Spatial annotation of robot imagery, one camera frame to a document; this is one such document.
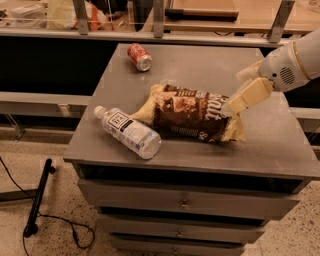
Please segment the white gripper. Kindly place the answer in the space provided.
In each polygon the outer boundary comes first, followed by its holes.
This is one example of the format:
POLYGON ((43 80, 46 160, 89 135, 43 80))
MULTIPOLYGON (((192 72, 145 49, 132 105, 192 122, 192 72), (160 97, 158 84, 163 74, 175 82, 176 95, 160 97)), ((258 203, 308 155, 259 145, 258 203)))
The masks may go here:
POLYGON ((225 116, 238 114, 266 100, 273 87, 276 91, 287 92, 310 81, 295 42, 270 52, 262 62, 258 61, 239 71, 236 78, 244 83, 221 107, 225 116))

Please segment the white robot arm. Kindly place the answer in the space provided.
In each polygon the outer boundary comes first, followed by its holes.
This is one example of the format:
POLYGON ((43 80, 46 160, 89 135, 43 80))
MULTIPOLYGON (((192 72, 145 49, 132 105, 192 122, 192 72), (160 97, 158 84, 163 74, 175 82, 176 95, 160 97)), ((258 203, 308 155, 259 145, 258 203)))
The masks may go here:
POLYGON ((273 91, 287 92, 320 76, 320 30, 287 43, 263 60, 239 71, 241 86, 221 107, 224 116, 238 114, 268 99, 273 91))

